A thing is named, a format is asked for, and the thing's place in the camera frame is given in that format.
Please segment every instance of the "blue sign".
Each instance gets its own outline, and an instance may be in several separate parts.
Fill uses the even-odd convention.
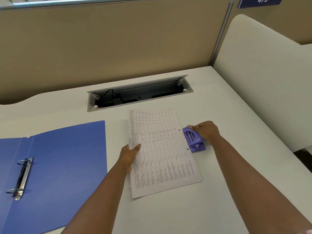
[[[240,0],[238,9],[247,7],[273,6],[279,5],[282,0]]]

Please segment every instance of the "black cable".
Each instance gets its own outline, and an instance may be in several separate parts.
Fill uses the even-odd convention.
[[[110,90],[107,90],[104,94],[102,94],[99,100],[101,100],[105,96],[105,94],[107,94]]]

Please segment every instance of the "binder ring mechanism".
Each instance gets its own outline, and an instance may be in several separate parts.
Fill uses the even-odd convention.
[[[12,194],[12,197],[14,198],[14,200],[20,200],[24,194],[27,177],[28,177],[33,160],[34,158],[31,157],[29,159],[26,158],[24,160],[20,160],[17,162],[18,165],[22,166],[21,172],[18,176],[18,181],[14,189],[10,189],[6,191],[7,194]]]

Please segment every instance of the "binder ring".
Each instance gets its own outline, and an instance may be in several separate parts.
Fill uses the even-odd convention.
[[[22,191],[22,190],[23,190],[23,189],[14,188],[14,189],[7,190],[6,193],[7,193],[7,194],[14,194],[14,193],[19,192],[19,191]]]
[[[25,162],[28,162],[28,163],[32,163],[31,161],[29,161],[29,160],[27,160],[27,159],[23,159],[23,160],[19,160],[19,161],[17,162],[17,164],[18,164],[18,165],[24,165],[24,163],[19,163],[19,162],[21,162],[21,161],[25,161]]]

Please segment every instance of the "paper document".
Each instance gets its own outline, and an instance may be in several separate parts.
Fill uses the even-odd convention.
[[[201,181],[174,110],[130,110],[129,148],[141,144],[130,173],[132,197]]]

